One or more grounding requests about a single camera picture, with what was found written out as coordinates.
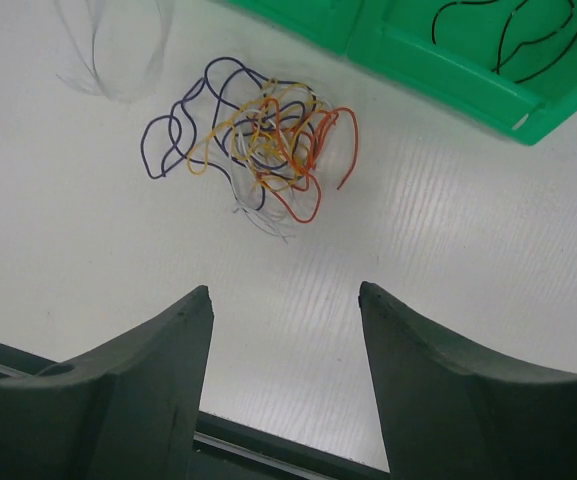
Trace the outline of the green compartment tray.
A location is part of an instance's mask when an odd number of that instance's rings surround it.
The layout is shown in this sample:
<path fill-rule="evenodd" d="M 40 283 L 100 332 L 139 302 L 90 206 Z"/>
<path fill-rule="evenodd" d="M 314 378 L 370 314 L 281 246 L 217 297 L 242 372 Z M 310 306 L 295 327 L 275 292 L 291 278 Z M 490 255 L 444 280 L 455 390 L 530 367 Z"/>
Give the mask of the green compartment tray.
<path fill-rule="evenodd" d="M 577 112 L 577 1 L 246 1 L 243 8 L 525 145 Z"/>

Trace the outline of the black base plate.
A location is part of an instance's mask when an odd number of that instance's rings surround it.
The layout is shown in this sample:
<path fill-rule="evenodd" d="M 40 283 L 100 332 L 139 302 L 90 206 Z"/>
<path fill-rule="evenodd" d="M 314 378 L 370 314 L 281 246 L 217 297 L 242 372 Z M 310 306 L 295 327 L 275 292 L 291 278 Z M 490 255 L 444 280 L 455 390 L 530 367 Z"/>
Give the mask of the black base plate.
<path fill-rule="evenodd" d="M 0 379 L 38 374 L 56 364 L 0 343 Z M 390 474 L 306 445 L 200 412 L 189 479 L 388 479 Z"/>

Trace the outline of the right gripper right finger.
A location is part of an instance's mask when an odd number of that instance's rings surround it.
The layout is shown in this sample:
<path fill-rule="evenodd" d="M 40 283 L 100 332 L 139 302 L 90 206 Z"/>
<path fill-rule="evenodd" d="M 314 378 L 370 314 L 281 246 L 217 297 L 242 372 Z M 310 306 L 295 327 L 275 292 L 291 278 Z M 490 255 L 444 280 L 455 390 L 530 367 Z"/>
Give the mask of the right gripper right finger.
<path fill-rule="evenodd" d="M 577 374 L 502 354 L 359 290 L 395 479 L 577 479 Z"/>

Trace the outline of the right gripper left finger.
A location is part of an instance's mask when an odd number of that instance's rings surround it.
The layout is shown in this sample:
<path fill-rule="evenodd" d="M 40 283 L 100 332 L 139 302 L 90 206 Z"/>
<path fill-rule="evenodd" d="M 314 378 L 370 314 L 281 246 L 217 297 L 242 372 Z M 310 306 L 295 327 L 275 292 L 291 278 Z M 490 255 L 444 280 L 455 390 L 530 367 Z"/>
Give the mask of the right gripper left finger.
<path fill-rule="evenodd" d="M 0 377 L 0 479 L 185 478 L 213 322 L 199 286 L 88 352 Z"/>

